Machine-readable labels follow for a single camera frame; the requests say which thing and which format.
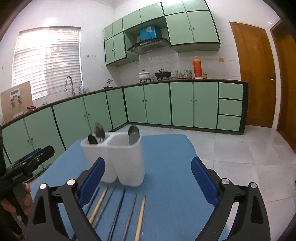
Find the light wooden chopstick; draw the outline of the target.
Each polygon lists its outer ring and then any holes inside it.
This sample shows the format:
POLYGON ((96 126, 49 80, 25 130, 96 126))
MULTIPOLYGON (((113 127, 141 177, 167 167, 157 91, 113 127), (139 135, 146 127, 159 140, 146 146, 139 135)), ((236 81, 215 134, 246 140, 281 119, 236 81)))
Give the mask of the light wooden chopstick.
POLYGON ((135 232, 134 241, 140 240, 140 234, 141 234, 141 230, 142 230, 142 221, 143 221, 143 217, 144 217, 145 200, 146 200, 146 196, 144 195, 142 198, 142 202, 141 202, 141 207, 140 207, 140 212, 139 212, 137 229, 135 232))

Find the large silver spoon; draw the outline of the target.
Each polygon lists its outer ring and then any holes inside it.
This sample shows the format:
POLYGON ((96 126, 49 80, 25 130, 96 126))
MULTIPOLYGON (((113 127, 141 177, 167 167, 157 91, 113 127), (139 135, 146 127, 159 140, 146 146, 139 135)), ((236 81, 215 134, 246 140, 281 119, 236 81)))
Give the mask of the large silver spoon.
POLYGON ((95 137, 96 137, 96 139, 97 139, 97 141, 99 143, 104 142, 104 140, 105 140, 105 131, 104 131, 103 126, 98 122, 95 123, 94 134, 95 134, 95 137))

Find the black chopstick gold band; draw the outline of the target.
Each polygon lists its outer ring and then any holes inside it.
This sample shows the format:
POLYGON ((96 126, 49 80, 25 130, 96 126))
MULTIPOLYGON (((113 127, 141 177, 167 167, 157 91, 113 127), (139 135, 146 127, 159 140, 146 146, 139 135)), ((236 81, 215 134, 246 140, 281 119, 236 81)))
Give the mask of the black chopstick gold band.
POLYGON ((96 188, 96 190, 95 190, 95 192, 94 192, 92 198, 90 199, 90 201, 89 201, 89 203, 88 203, 88 206, 87 206, 86 211, 85 211, 85 215, 86 215, 86 216, 87 216, 88 213, 89 213, 89 210, 90 210, 90 208, 91 208, 91 206, 92 206, 92 204, 93 204, 93 202, 94 202, 95 197, 97 196, 97 194, 98 194, 98 192, 99 192, 99 189, 100 189, 100 187, 98 186, 98 187, 96 188))

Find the dark grey chopstick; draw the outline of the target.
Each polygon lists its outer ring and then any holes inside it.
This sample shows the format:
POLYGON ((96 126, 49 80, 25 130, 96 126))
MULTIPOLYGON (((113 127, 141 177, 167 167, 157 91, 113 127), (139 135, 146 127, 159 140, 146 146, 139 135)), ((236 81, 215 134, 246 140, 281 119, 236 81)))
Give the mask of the dark grey chopstick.
POLYGON ((130 210, 130 213, 129 213, 129 216, 128 216, 128 219, 127 219, 127 222, 126 222, 126 225, 125 225, 125 230, 124 230, 121 241, 126 240, 126 236, 127 236, 127 233, 128 233, 128 229, 129 229, 129 226, 130 226, 131 219, 132 219, 132 215, 133 215, 136 200, 137 200, 137 193, 136 193, 136 195, 134 197, 132 207, 131 207, 131 210, 130 210))

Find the light bamboo chopstick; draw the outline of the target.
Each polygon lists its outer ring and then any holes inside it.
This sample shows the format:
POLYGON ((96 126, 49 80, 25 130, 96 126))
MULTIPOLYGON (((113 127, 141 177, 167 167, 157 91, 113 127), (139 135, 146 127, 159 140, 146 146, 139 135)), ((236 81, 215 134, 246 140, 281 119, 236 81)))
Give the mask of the light bamboo chopstick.
POLYGON ((100 196, 100 199, 99 199, 99 201, 97 202, 97 204, 96 204, 96 206, 95 206, 95 209, 94 209, 92 215, 91 215, 90 218, 89 218, 89 222, 90 222, 91 224, 93 224, 93 222, 94 222, 94 220, 95 220, 95 218, 96 218, 96 216, 97 216, 97 213, 98 213, 98 211, 99 211, 99 209, 100 209, 100 206, 102 205, 102 202, 103 202, 103 200, 104 200, 104 198, 105 198, 105 196, 106 196, 106 194, 107 194, 108 189, 109 189, 109 187, 106 186, 106 188, 103 190, 102 195, 100 196))

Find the dark grey-brown chopstick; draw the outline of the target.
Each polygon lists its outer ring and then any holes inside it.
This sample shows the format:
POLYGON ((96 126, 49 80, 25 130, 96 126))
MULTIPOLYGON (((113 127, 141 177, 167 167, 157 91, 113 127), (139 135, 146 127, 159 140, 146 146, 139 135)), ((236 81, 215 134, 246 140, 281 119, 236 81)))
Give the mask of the dark grey-brown chopstick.
POLYGON ((107 197, 107 200, 106 200, 106 202, 105 202, 103 208, 101 209, 99 215, 95 218, 95 221, 94 221, 94 224, 93 224, 93 228, 94 228, 94 229, 97 228, 97 226, 98 226, 98 224, 99 224, 99 222, 100 222, 100 220, 101 220, 101 218, 102 218, 102 216, 103 216, 103 214, 104 214, 104 212, 105 212, 105 210, 106 210, 106 208, 107 208, 107 206, 108 206, 108 203, 109 203, 109 201, 110 201, 110 199, 111 199, 111 197, 112 197, 112 194, 114 193, 116 187, 117 187, 117 185, 114 186, 114 188, 112 189, 110 195, 107 197))

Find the patterned ceramic jar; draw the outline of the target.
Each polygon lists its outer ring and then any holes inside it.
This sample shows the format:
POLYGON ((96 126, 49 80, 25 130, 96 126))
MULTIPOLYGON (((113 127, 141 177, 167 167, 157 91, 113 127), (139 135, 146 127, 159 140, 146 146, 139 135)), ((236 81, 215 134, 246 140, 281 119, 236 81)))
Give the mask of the patterned ceramic jar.
POLYGON ((177 70, 172 70, 171 71, 171 78, 172 79, 177 79, 178 78, 178 71, 177 70))
POLYGON ((184 70, 184 77, 186 79, 192 79, 192 70, 184 70))

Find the long black chopstick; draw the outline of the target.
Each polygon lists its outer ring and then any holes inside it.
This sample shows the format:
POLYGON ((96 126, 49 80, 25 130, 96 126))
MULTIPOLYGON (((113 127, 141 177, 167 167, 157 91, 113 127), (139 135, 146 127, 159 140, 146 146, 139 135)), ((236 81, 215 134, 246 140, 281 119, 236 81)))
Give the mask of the long black chopstick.
POLYGON ((116 210, 116 213, 115 213, 115 217, 114 217, 114 220, 113 220, 113 223, 112 223, 109 235, 108 235, 108 239, 107 239, 108 241, 112 241, 115 226, 117 224, 117 220, 118 220, 118 217, 119 217, 120 209, 121 209, 121 206, 122 206, 122 203, 123 203, 123 199, 125 197, 125 193, 126 193, 126 189, 123 190, 120 202, 118 204, 118 207, 117 207, 117 210, 116 210))

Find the small plain silver spoon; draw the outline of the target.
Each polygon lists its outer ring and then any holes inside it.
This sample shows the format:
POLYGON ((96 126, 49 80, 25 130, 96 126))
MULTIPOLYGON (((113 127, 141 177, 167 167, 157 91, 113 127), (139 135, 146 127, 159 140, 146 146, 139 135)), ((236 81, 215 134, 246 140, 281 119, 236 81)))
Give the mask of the small plain silver spoon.
POLYGON ((128 142, 130 145, 135 144, 140 137, 139 129, 136 125, 131 125, 128 129, 128 142))

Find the blue table cloth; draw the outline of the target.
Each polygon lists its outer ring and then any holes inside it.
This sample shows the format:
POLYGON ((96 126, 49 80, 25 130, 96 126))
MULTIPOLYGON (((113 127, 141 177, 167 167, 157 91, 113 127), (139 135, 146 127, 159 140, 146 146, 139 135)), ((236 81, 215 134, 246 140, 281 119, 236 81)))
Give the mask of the blue table cloth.
POLYGON ((107 240, 123 190, 112 240, 121 240, 132 207, 137 200, 129 225, 127 240, 134 240, 142 198, 145 195, 141 240, 195 240, 213 212, 191 171, 196 156, 194 146, 185 135, 151 135, 142 138, 145 176, 142 185, 125 187, 119 182, 100 183, 100 190, 109 187, 106 198, 117 185, 96 228, 107 240))

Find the pink cloth on counter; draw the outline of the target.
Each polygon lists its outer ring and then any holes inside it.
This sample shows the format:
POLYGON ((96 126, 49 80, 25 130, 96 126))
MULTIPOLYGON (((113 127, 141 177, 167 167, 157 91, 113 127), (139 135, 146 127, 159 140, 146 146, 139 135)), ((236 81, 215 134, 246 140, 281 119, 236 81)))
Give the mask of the pink cloth on counter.
POLYGON ((34 110, 36 109, 37 107, 35 105, 30 105, 30 106, 27 106, 27 110, 34 110))

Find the green lower kitchen cabinets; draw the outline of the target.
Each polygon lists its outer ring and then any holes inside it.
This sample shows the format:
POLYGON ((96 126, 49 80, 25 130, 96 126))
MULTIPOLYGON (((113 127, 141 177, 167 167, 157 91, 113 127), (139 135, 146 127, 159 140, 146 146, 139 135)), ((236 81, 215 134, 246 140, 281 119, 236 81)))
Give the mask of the green lower kitchen cabinets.
POLYGON ((244 133, 248 83, 234 80, 160 81, 70 97, 22 114, 3 126, 7 166, 52 146, 52 164, 96 122, 106 131, 128 124, 218 133, 244 133))

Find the black plastic spoon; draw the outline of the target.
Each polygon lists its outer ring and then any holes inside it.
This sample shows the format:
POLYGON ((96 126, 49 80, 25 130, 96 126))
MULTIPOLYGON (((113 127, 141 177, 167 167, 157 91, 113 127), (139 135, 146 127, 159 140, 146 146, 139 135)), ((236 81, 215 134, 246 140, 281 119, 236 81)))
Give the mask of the black plastic spoon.
POLYGON ((96 145, 96 144, 98 144, 98 141, 97 141, 96 137, 93 136, 93 134, 89 134, 88 135, 88 143, 90 145, 96 145))

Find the brown wooden door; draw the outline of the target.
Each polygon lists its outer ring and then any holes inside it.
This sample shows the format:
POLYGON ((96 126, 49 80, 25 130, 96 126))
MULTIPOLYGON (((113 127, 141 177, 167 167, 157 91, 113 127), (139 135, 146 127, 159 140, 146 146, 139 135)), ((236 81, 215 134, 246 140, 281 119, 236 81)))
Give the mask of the brown wooden door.
POLYGON ((295 152, 295 40, 283 21, 271 28, 280 67, 280 115, 277 131, 295 152))
POLYGON ((246 124, 273 126, 276 83, 273 53, 266 30, 230 22, 236 42, 241 81, 248 82, 246 124))

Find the black range hood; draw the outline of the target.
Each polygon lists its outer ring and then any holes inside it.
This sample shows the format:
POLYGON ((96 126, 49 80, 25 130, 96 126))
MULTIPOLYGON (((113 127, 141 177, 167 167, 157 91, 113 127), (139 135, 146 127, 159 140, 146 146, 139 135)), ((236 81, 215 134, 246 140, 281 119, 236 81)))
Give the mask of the black range hood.
POLYGON ((165 38, 154 38, 145 41, 141 41, 128 49, 128 51, 144 54, 146 52, 151 52, 159 48, 171 47, 170 42, 165 38))

